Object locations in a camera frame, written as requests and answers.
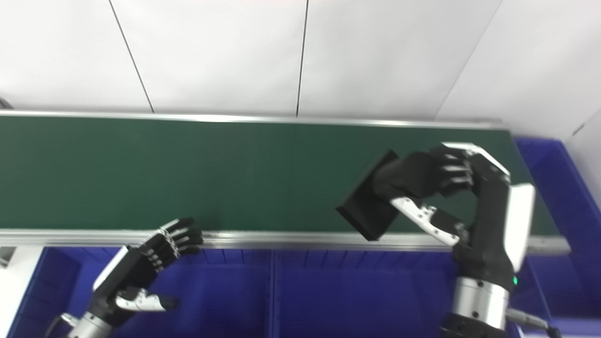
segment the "cable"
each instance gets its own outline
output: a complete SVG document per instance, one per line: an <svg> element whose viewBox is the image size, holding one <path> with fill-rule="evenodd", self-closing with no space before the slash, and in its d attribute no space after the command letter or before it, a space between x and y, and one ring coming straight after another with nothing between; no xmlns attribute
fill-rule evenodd
<svg viewBox="0 0 601 338"><path fill-rule="evenodd" d="M507 319L518 325L544 330L549 338L561 338L560 330L557 327L549 326L549 323L541 317L516 309L507 309L505 315Z"/></svg>
<svg viewBox="0 0 601 338"><path fill-rule="evenodd" d="M56 325L62 321L62 318L60 315L56 316L52 322L50 322L50 325L48 326L48 328L46 329L46 332L44 333L44 336L42 336L42 338L49 338L50 335L52 334L52 332L54 331L54 328L56 327Z"/></svg>

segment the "blue storage bin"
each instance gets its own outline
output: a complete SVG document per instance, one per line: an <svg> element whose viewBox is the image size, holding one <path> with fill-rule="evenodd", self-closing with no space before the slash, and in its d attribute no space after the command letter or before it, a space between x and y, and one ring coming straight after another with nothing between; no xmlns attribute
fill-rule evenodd
<svg viewBox="0 0 601 338"><path fill-rule="evenodd" d="M560 142L516 144L573 253L527 258L511 304L564 334L599 335L599 210ZM9 337L40 337L60 313L83 314L116 251L45 249ZM177 310L138 314L113 337L434 338L451 307L454 272L450 253L203 250L151 288L179 297ZM518 336L513 325L508 331Z"/></svg>

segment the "white wall panel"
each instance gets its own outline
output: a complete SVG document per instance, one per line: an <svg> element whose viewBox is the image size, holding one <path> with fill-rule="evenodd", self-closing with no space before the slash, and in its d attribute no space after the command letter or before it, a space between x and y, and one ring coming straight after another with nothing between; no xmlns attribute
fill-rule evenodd
<svg viewBox="0 0 601 338"><path fill-rule="evenodd" d="M17 247L8 267L0 269L0 338L8 336L43 249Z"/></svg>
<svg viewBox="0 0 601 338"><path fill-rule="evenodd" d="M108 1L0 2L0 96L18 109L149 111Z"/></svg>
<svg viewBox="0 0 601 338"><path fill-rule="evenodd" d="M601 206L601 111L565 144L597 205Z"/></svg>
<svg viewBox="0 0 601 338"><path fill-rule="evenodd" d="M505 0L437 119L566 139L601 107L601 2Z"/></svg>
<svg viewBox="0 0 601 338"><path fill-rule="evenodd" d="M299 116L433 119L499 3L311 0Z"/></svg>
<svg viewBox="0 0 601 338"><path fill-rule="evenodd" d="M305 1L113 4L156 112L295 115Z"/></svg>

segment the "black rectangular object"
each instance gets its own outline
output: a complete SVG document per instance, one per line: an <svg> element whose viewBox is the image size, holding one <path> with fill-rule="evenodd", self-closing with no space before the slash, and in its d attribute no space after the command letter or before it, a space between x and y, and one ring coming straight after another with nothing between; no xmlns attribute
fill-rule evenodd
<svg viewBox="0 0 601 338"><path fill-rule="evenodd" d="M398 159L388 151L370 170L365 179L336 210L368 241L377 241L388 230L398 210L382 200L373 189L373 177L386 164Z"/></svg>

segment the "robotic hand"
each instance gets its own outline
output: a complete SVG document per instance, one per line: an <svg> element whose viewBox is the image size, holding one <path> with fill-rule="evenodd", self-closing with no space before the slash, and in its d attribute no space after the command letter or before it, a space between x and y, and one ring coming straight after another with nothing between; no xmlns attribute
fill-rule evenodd
<svg viewBox="0 0 601 338"><path fill-rule="evenodd" d="M478 198L467 229L421 199L469 190ZM505 311L530 233L535 189L511 184L509 171L471 143L443 143L400 159L387 153L342 206L340 214L375 241L401 212L452 247L459 266L453 309L442 337L506 337Z"/></svg>
<svg viewBox="0 0 601 338"><path fill-rule="evenodd" d="M62 315L73 327L67 338L108 337L136 312L175 308L176 298L149 295L146 288L181 255L199 252L203 239L201 232L192 228L193 223L192 218L171 221L137 247L122 247L96 278L84 316Z"/></svg>

